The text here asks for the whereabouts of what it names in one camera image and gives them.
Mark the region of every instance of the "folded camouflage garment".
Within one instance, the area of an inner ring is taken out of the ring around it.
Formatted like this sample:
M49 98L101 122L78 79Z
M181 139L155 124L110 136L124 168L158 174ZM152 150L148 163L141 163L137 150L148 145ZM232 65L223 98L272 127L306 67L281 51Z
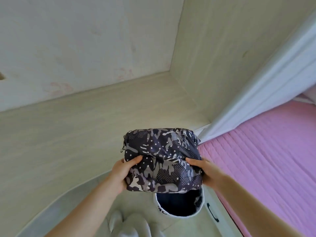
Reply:
M143 159L127 177L127 190L153 193L186 193L199 190L202 170L185 158L199 159L199 139L193 131L181 128L129 131L124 136L124 161L138 155Z

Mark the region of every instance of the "person's right thumb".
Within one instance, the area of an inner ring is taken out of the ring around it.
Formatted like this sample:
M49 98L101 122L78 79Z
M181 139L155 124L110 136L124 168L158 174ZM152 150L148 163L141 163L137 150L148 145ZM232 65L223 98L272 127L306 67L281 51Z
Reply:
M198 159L191 159L191 158L186 158L186 162L188 162L192 166L198 166L200 168L204 167L204 161L203 160L198 160Z
M140 161L143 159L142 155L139 155L137 157L135 157L134 159L131 159L130 161L126 162L126 164L128 165L129 168L132 168L132 166L140 163Z

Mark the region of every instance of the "forearm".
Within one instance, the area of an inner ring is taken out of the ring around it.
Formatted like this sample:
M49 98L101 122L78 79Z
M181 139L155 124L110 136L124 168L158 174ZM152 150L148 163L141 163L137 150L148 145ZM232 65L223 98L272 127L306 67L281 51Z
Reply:
M117 196L114 185L105 179L45 237L92 237Z
M231 177L222 175L216 185L216 191L223 195L253 237L302 236Z

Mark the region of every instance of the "pink bedspread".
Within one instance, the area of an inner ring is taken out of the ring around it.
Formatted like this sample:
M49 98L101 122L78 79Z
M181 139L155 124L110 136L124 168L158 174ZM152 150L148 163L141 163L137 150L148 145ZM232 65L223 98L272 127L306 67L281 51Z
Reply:
M314 105L290 101L198 148L284 221L316 236ZM243 235L250 236L220 199Z

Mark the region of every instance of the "round fabric bin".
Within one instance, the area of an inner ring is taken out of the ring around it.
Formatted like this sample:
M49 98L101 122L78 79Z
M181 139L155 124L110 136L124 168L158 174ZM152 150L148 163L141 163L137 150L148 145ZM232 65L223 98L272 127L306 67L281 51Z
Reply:
M204 204L203 187L186 193L154 193L158 210L171 217L186 219L197 215Z

